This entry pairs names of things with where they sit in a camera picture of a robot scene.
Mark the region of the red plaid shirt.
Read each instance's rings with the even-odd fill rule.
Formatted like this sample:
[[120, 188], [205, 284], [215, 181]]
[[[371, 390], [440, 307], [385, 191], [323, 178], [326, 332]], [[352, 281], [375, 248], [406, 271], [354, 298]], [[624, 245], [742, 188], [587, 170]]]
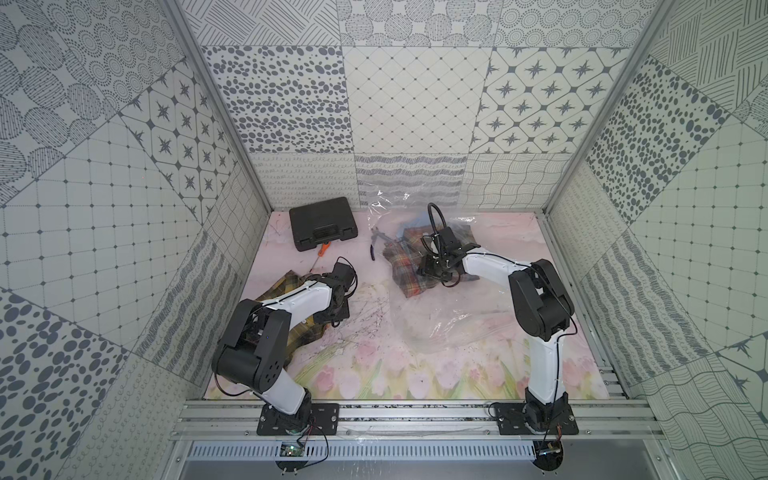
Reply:
[[381, 254], [390, 263], [392, 279], [406, 298], [425, 293], [440, 284], [418, 274], [420, 261], [427, 253], [424, 246], [423, 250], [415, 250], [399, 237], [388, 237], [391, 241], [383, 244]]

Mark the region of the yellow plaid shirt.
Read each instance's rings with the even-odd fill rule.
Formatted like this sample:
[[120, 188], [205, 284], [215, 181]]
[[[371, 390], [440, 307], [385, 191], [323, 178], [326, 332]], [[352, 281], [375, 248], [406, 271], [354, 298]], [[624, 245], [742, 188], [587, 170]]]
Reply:
[[339, 283], [330, 273], [312, 274], [292, 290], [259, 301], [250, 333], [256, 349], [276, 354], [287, 367], [299, 347], [319, 340], [327, 325], [316, 325], [314, 314], [329, 306], [332, 284]]

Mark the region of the clear plastic vacuum bag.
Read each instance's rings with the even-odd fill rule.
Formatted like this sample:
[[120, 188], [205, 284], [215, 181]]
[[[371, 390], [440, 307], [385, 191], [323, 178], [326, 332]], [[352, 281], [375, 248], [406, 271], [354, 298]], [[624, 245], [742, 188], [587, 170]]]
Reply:
[[[425, 192], [391, 190], [370, 186], [361, 195], [368, 207], [368, 226], [377, 227], [390, 237], [407, 225], [429, 223], [434, 229], [442, 229], [449, 222], [468, 224], [472, 228], [474, 242], [482, 244], [488, 236], [481, 232], [480, 216], [465, 213], [451, 206], [441, 219], [435, 211], [428, 211]], [[429, 236], [421, 239], [427, 252], [435, 247]], [[390, 263], [381, 252], [383, 243], [378, 241], [376, 260], [383, 264], [389, 296], [390, 321], [397, 337], [418, 353], [436, 353], [464, 347], [493, 336], [522, 332], [511, 303], [509, 287], [498, 285], [474, 275], [463, 275], [457, 286], [441, 283], [425, 293], [406, 298], [395, 285]]]

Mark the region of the light blue shirt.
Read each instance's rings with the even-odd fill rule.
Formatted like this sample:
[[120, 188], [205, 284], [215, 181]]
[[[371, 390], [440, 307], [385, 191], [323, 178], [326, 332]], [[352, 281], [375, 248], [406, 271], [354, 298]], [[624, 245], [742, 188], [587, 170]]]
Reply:
[[[447, 226], [452, 229], [453, 233], [462, 244], [475, 241], [470, 225], [464, 223], [449, 222]], [[416, 225], [415, 223], [412, 223], [403, 228], [402, 231], [398, 233], [398, 237], [410, 248], [415, 250], [423, 250], [421, 238], [431, 234], [432, 227], [429, 223], [423, 225]]]

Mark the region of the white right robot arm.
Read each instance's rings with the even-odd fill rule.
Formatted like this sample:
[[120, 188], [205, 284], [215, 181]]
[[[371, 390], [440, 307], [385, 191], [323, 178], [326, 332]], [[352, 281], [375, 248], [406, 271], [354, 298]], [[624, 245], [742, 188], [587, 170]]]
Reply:
[[508, 286], [515, 319], [530, 337], [525, 422], [531, 431], [542, 433], [558, 417], [568, 415], [560, 339], [569, 334], [575, 309], [550, 261], [521, 263], [474, 245], [470, 250], [429, 253], [422, 258], [418, 273], [439, 281], [474, 275]]

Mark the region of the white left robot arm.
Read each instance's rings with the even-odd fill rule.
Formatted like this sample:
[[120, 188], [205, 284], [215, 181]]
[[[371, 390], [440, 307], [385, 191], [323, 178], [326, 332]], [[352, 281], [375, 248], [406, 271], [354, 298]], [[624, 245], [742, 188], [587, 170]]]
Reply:
[[314, 276], [276, 298], [239, 302], [213, 354], [213, 374], [247, 387], [283, 415], [306, 416], [309, 392], [284, 369], [289, 333], [308, 318], [347, 319], [356, 286], [354, 278]]

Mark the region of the black plastic tool case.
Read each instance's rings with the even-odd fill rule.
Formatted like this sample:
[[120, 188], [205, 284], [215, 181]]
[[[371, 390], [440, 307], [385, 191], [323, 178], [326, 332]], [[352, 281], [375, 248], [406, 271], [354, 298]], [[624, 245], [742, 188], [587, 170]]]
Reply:
[[358, 236], [358, 226], [346, 197], [291, 208], [289, 219], [294, 246], [299, 252]]

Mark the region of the orange handled screwdriver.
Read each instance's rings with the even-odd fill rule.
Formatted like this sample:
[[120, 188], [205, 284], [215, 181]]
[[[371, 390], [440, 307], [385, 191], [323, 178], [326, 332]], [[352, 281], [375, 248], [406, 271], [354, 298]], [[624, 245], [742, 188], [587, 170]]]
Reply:
[[316, 256], [316, 258], [315, 258], [315, 260], [314, 260], [314, 262], [313, 262], [312, 266], [310, 267], [310, 271], [313, 271], [313, 270], [315, 269], [315, 267], [317, 266], [318, 262], [319, 262], [319, 261], [320, 261], [320, 260], [323, 258], [323, 256], [325, 255], [325, 253], [326, 253], [326, 251], [328, 250], [329, 246], [330, 246], [330, 243], [329, 243], [329, 242], [325, 242], [325, 243], [323, 243], [323, 244], [322, 244], [322, 245], [319, 247], [319, 250], [318, 250], [318, 252], [317, 252], [317, 256]]

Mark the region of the blue handled pliers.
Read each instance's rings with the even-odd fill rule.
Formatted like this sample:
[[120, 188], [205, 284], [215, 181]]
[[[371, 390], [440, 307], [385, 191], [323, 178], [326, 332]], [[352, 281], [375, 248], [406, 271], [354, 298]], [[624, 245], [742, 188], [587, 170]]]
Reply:
[[386, 234], [381, 232], [377, 227], [374, 227], [371, 229], [371, 242], [369, 247], [369, 255], [372, 261], [376, 260], [375, 246], [378, 241], [381, 241], [384, 245], [386, 245], [388, 242], [391, 241], [391, 239]]

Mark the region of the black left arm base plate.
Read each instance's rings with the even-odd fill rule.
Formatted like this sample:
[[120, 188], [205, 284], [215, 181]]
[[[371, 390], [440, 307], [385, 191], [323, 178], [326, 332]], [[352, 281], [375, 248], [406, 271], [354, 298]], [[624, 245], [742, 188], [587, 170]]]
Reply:
[[312, 435], [333, 436], [337, 433], [340, 414], [338, 403], [305, 402], [292, 415], [265, 405], [260, 413], [258, 436], [299, 435], [312, 429]]

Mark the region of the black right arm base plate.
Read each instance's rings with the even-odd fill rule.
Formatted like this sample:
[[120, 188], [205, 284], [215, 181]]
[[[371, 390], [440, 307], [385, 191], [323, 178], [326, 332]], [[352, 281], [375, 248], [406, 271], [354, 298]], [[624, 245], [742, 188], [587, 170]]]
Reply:
[[501, 435], [572, 436], [579, 433], [575, 414], [567, 402], [544, 406], [536, 401], [493, 402], [488, 411]]

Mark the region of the aluminium mounting rail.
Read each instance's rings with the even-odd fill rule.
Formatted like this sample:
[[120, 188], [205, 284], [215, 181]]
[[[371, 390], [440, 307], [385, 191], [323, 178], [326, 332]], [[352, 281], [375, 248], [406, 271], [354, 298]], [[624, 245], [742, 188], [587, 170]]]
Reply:
[[[464, 440], [501, 435], [489, 401], [339, 401], [330, 440]], [[257, 401], [188, 401], [172, 426], [180, 440], [261, 439], [263, 404]], [[663, 437], [659, 421], [642, 400], [576, 400], [571, 417], [578, 432], [549, 434], [566, 440], [650, 440]]]

